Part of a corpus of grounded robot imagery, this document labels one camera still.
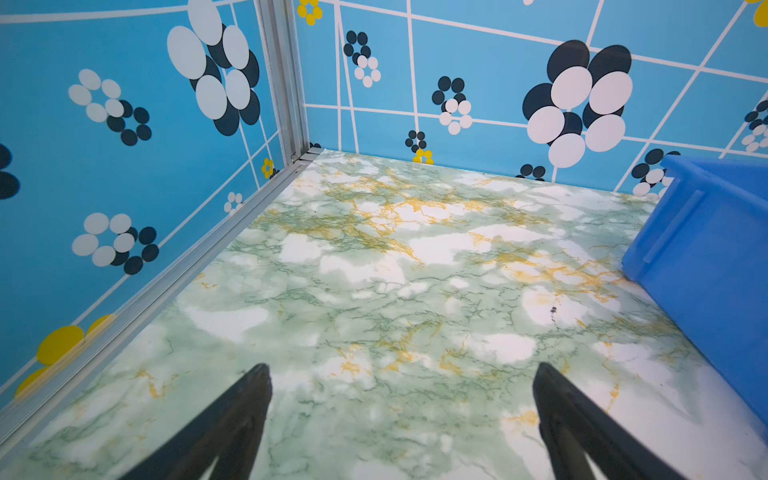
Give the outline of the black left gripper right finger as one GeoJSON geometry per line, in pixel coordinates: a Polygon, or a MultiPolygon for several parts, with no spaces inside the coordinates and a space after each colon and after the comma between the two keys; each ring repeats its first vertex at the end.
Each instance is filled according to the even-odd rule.
{"type": "Polygon", "coordinates": [[[538,365],[533,396],[539,432],[557,479],[680,479],[552,365],[538,365]]]}

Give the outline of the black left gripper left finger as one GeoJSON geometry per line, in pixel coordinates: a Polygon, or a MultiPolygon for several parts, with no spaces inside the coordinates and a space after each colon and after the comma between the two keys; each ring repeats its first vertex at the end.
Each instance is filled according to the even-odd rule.
{"type": "Polygon", "coordinates": [[[247,479],[272,399],[269,366],[257,364],[125,479],[247,479]]]}

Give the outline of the blue plastic bin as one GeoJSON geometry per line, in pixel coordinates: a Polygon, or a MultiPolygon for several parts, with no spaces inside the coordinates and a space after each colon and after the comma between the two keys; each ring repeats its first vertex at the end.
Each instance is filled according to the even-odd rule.
{"type": "Polygon", "coordinates": [[[622,259],[761,420],[767,419],[767,166],[670,156],[666,193],[622,259]]]}

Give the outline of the aluminium corner frame post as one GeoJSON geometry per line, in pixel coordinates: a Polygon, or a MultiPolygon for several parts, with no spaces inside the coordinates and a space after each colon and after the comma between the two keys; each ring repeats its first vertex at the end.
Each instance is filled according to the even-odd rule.
{"type": "Polygon", "coordinates": [[[1,5],[1,454],[285,188],[285,1],[1,5]]]}

